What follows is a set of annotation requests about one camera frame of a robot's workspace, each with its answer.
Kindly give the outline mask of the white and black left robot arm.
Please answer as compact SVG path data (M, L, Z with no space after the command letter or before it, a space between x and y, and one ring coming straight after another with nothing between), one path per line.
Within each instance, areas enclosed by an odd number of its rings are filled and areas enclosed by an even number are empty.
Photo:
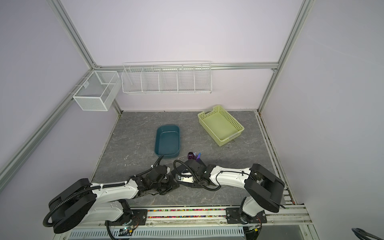
M128 201L147 195L163 196L177 189L171 170L161 165L162 158L146 171L117 183L91 183L83 178L76 181L49 202L49 212L43 226L54 233L65 233L84 223L104 222L106 226L140 224Z

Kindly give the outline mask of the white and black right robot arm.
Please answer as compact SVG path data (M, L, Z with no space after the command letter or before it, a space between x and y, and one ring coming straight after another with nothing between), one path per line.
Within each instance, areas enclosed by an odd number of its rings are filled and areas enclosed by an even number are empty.
M172 175L176 181L190 188L201 188L216 192L223 186L244 189L249 196L245 197L238 208L227 208L229 224L262 224L262 213L269 211L278 213L285 183L260 164L250 168L230 169L217 165L205 165L200 159L186 162L175 160Z

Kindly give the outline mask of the purple metallic spoon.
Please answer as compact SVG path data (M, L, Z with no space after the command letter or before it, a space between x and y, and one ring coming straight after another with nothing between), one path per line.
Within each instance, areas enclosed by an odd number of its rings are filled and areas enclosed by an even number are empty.
M188 153L188 160L193 159L194 156L195 156L195 154L194 154L193 152L189 152L189 153Z

